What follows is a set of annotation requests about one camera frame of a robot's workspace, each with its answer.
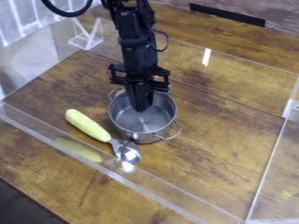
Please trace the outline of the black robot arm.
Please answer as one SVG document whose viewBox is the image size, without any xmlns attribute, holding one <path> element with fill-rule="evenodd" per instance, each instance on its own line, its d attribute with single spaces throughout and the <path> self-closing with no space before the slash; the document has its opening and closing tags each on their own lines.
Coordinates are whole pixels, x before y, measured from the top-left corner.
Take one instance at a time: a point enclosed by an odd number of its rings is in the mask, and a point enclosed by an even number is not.
<svg viewBox="0 0 299 224">
<path fill-rule="evenodd" d="M 137 112 L 153 104 L 154 91 L 169 91 L 170 72 L 157 66 L 157 53 L 166 49 L 156 47 L 153 28 L 154 11 L 146 0 L 102 0 L 116 30 L 121 47 L 122 64 L 110 64 L 110 83 L 125 87 L 128 100 Z"/>
</svg>

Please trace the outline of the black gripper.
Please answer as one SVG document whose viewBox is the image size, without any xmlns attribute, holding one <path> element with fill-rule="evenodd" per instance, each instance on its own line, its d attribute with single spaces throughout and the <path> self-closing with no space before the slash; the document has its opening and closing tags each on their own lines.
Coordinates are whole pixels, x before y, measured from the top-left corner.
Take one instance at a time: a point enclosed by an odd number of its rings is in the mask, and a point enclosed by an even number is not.
<svg viewBox="0 0 299 224">
<path fill-rule="evenodd" d="M 170 88 L 170 72 L 157 65 L 157 53 L 162 52 L 164 49 L 156 48 L 153 40 L 145 40 L 144 42 L 121 40 L 118 44 L 122 63 L 108 66 L 110 72 L 109 81 L 112 84 L 125 86 L 125 92 L 134 111 L 145 111 L 153 103 L 153 91 L 168 92 Z M 154 75 L 162 76 L 164 82 L 153 81 L 152 76 Z M 140 87 L 144 105 L 140 101 Z"/>
</svg>

